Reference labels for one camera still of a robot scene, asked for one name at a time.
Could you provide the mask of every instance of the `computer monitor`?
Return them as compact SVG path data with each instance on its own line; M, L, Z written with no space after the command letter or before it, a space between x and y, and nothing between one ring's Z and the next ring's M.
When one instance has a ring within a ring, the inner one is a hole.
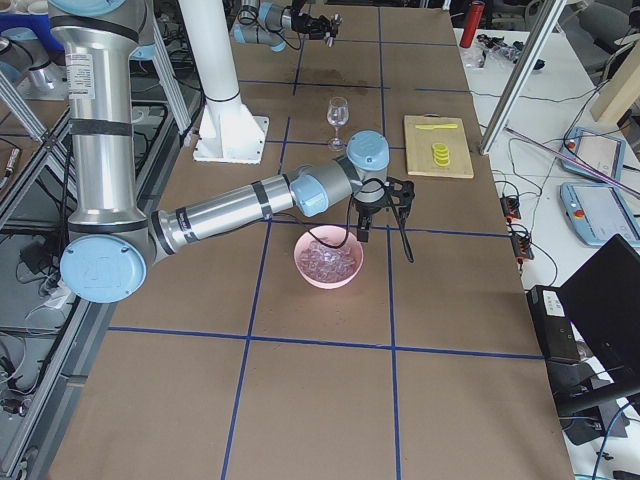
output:
M599 388L591 384L556 397L559 415L575 415L623 397L640 401L639 285L640 255L615 235L558 290L567 318L613 379Z

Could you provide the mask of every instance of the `red cylinder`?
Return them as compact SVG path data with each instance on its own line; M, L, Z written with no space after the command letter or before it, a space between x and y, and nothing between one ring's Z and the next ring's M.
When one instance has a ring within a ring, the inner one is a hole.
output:
M467 14L467 21L464 25L464 33L460 39L460 46L462 48L469 48L473 43L473 38L476 35L478 25L480 25L480 19L482 18L482 12L484 11L484 2L473 1Z

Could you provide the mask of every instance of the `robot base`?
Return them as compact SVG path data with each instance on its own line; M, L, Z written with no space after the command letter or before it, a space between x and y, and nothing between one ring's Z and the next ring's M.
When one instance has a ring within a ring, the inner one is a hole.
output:
M215 135L210 116L205 111L200 126L200 139L193 152L198 162L258 164L266 143L268 117L252 116L246 107L239 121L220 118L221 135Z

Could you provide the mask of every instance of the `white desk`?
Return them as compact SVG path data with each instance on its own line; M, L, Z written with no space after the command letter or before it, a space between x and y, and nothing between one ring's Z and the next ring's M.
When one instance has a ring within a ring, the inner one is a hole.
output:
M486 33L492 37L505 36L507 43L516 40L525 41L528 36L526 32L484 31L478 33ZM461 34L460 30L456 31L458 40ZM563 35L552 34L541 58L546 61L545 67L532 74L522 95L560 100L578 96L594 88ZM498 103L498 98L479 94L500 95L511 74L511 69L512 66L506 60L491 57L487 58L483 69L466 69L469 87L475 92L474 104L480 124L488 124ZM511 113L508 124L512 129L539 142L562 138L589 96L590 94L562 103L520 98ZM616 125L595 122L589 107L585 109L578 126L602 133L617 129ZM613 135L623 138L619 132ZM522 221L519 223L530 230L533 227L533 242L548 252L558 265L558 276L554 285L562 285L596 251L595 248L585 245L574 233L566 218L559 195L562 183L587 180L563 170L558 162L554 162L552 155L521 141L511 142L512 164L509 155L509 140L511 138L513 138L511 135L502 132L489 153L491 166L495 170L494 177L496 180L507 180L513 183L518 187L520 193L538 192L527 180L539 186L544 184L535 213L535 224L534 211L538 200L534 195L521 197ZM557 140L551 142L550 146L558 149L560 144L560 141ZM628 145L625 164L640 167ZM524 179L514 174L514 167L515 171ZM622 182L638 189L640 174L625 170ZM501 193L504 184L498 183L496 187ZM515 193L513 187L507 185L505 194L513 193ZM640 212L640 201L629 195L625 195L625 198L634 213ZM535 260L524 265L522 284L525 289L536 284L547 285L554 277L555 269L552 262L537 249L534 250L534 254ZM595 360L593 360L592 366L595 371L602 370ZM630 409L627 409L626 414L637 417L635 412ZM627 428L627 432L628 439L610 438L607 442L606 451L615 458L611 461L603 460L601 462L599 475L612 478L613 470L640 473L640 423L632 422ZM568 440L566 441L574 472L589 475L592 473L596 460L595 452L599 450L601 442L602 440L598 439L576 447Z

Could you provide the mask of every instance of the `warning label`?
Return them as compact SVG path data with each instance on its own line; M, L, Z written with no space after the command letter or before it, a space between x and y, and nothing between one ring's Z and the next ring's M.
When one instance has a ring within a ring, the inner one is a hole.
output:
M67 84L70 100L93 100L96 98L93 78L93 57L89 53L66 55Z

